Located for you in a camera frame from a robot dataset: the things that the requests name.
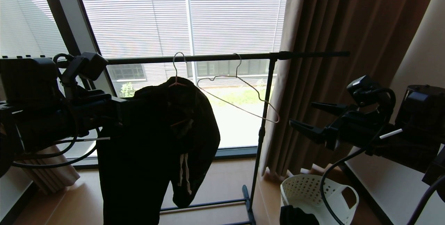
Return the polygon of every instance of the basket hole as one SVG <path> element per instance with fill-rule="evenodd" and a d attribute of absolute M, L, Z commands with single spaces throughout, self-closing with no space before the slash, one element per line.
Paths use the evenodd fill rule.
<path fill-rule="evenodd" d="M 356 195 L 349 187 L 345 188 L 341 192 L 341 195 L 343 195 L 343 198 L 350 209 L 357 203 Z"/>

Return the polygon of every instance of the green bush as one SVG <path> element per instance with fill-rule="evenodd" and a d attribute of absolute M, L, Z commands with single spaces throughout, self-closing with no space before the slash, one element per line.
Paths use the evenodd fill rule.
<path fill-rule="evenodd" d="M 121 91 L 118 92 L 118 97 L 133 97 L 135 95 L 135 89 L 133 88 L 133 85 L 131 82 L 127 82 L 126 84 L 122 85 Z"/>

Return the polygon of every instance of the white venetian blind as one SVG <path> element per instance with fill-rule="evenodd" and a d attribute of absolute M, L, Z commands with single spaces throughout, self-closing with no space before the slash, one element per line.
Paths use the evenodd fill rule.
<path fill-rule="evenodd" d="M 106 58 L 280 48 L 286 0 L 83 0 Z"/>
<path fill-rule="evenodd" d="M 0 11 L 2 56 L 67 52 L 46 0 L 0 0 Z"/>

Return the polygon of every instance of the hanger hook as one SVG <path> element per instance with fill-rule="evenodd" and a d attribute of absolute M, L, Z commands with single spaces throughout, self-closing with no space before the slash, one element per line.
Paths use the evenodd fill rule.
<path fill-rule="evenodd" d="M 177 56 L 178 54 L 183 55 L 183 57 L 184 57 L 184 62 L 187 62 L 187 61 L 186 61 L 186 56 L 184 55 L 183 52 L 177 52 L 177 53 L 173 56 L 173 67 L 175 68 L 175 71 L 176 71 L 176 75 L 175 75 L 175 76 L 176 76 L 176 79 L 178 79 L 178 69 L 176 69 L 175 59 L 176 59 L 176 56 Z"/>
<path fill-rule="evenodd" d="M 243 61 L 243 59 L 241 59 L 241 56 L 237 53 L 233 53 L 234 55 L 237 55 L 240 58 L 240 64 L 238 64 L 238 66 L 236 67 L 236 72 L 235 72 L 235 77 L 238 77 L 238 68 L 241 66 L 241 62 Z"/>

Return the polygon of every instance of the tile floor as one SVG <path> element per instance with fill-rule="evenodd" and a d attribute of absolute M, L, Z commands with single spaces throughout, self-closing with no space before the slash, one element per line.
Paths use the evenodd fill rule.
<path fill-rule="evenodd" d="M 243 198 L 241 187 L 251 190 L 254 160 L 214 162 L 192 204 Z M 38 192 L 14 225 L 100 225 L 102 195 L 97 170 L 81 171 L 75 185 L 54 195 Z M 258 225 L 278 225 L 280 218 L 280 188 L 278 184 L 259 178 L 256 183 L 254 215 Z M 171 186 L 162 207 L 174 206 Z M 354 224 L 379 224 L 366 203 L 361 202 Z M 194 209 L 161 214 L 160 225 L 219 225 L 248 220 L 243 204 Z"/>

